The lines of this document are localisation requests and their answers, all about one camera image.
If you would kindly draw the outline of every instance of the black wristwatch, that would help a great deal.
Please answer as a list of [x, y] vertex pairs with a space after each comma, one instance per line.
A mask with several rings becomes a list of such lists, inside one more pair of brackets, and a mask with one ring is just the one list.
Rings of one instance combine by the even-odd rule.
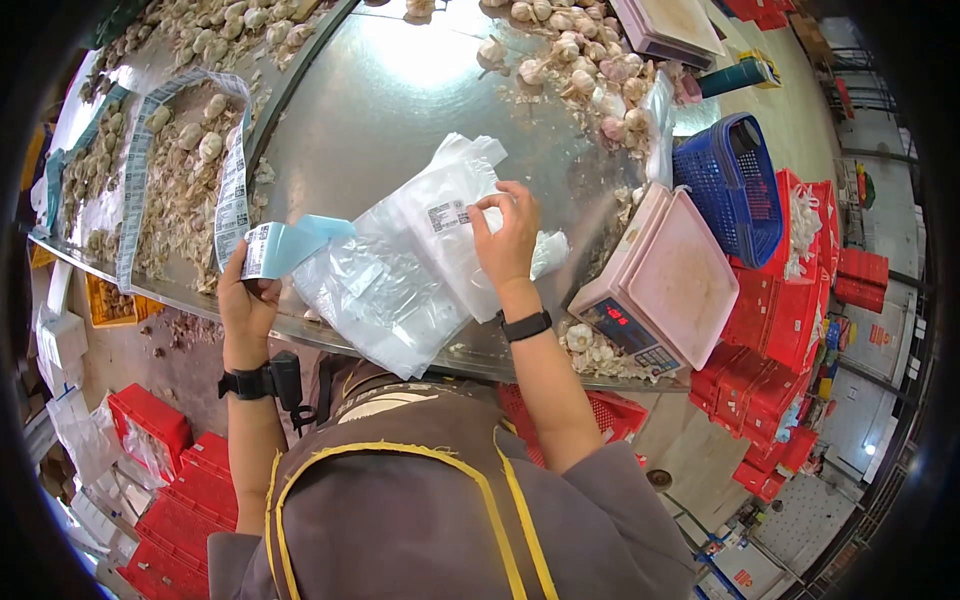
[[525, 319], [520, 319], [516, 323], [507, 323], [502, 310], [496, 313], [496, 316], [500, 319], [500, 328], [503, 329], [503, 335], [506, 336], [508, 342], [519, 342], [532, 338], [553, 326], [550, 313], [545, 310]]
[[217, 397], [224, 397], [227, 392], [233, 392], [241, 400], [259, 400], [264, 396], [276, 396], [274, 377], [270, 373], [270, 361], [253, 371], [224, 372], [224, 376], [217, 383], [217, 392], [219, 394]]

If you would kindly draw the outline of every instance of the floor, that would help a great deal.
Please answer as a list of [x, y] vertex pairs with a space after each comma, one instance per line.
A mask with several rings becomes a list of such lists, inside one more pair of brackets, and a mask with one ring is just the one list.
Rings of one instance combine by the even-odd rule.
[[[738, 52], [759, 47], [773, 58], [784, 81], [783, 89], [748, 88], [725, 94], [720, 99], [722, 112], [747, 110], [757, 117], [777, 169], [789, 167], [804, 181], [835, 180], [833, 159], [840, 157], [839, 144], [820, 87], [793, 32], [762, 33], [754, 23], [723, 16], [709, 0], [706, 6], [727, 37], [728, 56], [719, 66], [732, 63]], [[84, 394], [90, 406], [98, 404], [107, 390], [138, 382], [187, 415], [195, 436], [207, 430], [226, 435], [225, 405], [216, 397], [216, 381], [222, 374], [222, 336], [218, 339], [216, 331], [210, 330], [199, 339], [181, 339], [179, 348], [170, 348], [170, 323], [176, 312], [169, 309], [136, 327], [93, 329], [80, 277], [74, 281], [72, 300], [73, 310], [87, 321]], [[151, 329], [149, 335], [141, 333], [144, 326]], [[309, 374], [319, 352], [276, 340], [271, 344], [272, 353], [288, 348], [298, 354], [304, 390], [309, 389]], [[154, 356], [154, 348], [161, 348], [163, 356]], [[669, 493], [709, 530], [715, 530], [750, 497], [731, 480], [748, 443], [733, 440], [719, 425], [708, 422], [686, 395], [629, 397], [650, 411], [635, 439], [637, 453], [647, 456], [647, 468], [670, 471], [674, 483]], [[293, 440], [295, 434], [289, 435]], [[679, 512], [672, 505], [669, 509], [673, 514]]]

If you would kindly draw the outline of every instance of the person's left hand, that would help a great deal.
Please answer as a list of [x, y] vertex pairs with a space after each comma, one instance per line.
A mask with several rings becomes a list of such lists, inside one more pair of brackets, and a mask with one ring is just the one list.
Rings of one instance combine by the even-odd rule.
[[[224, 371], [252, 371], [267, 362], [267, 336], [274, 325], [280, 297], [279, 279], [240, 279], [247, 241], [240, 240], [217, 285], [220, 318], [224, 320]], [[247, 288], [259, 291], [252, 294]]]

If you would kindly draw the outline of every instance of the scale display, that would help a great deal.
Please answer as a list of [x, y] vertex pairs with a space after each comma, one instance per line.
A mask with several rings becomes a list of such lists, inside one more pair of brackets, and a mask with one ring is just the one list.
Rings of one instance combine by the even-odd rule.
[[680, 368], [680, 361], [613, 298], [600, 300], [580, 317], [632, 354], [641, 367], [654, 367], [653, 375]]

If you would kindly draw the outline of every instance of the person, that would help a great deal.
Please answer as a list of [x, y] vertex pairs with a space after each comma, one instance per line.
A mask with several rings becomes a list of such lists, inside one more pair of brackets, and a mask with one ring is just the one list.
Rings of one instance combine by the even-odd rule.
[[[496, 187], [468, 213], [515, 324], [543, 310], [529, 277], [540, 209], [523, 185]], [[267, 360], [280, 292], [249, 291], [245, 255], [241, 242], [218, 287], [226, 372]], [[604, 445], [553, 331], [510, 348], [545, 468], [481, 385], [402, 382], [353, 359], [329, 420], [289, 450], [272, 397], [227, 393], [238, 518], [208, 539], [211, 598], [688, 598], [677, 525], [630, 446]]]

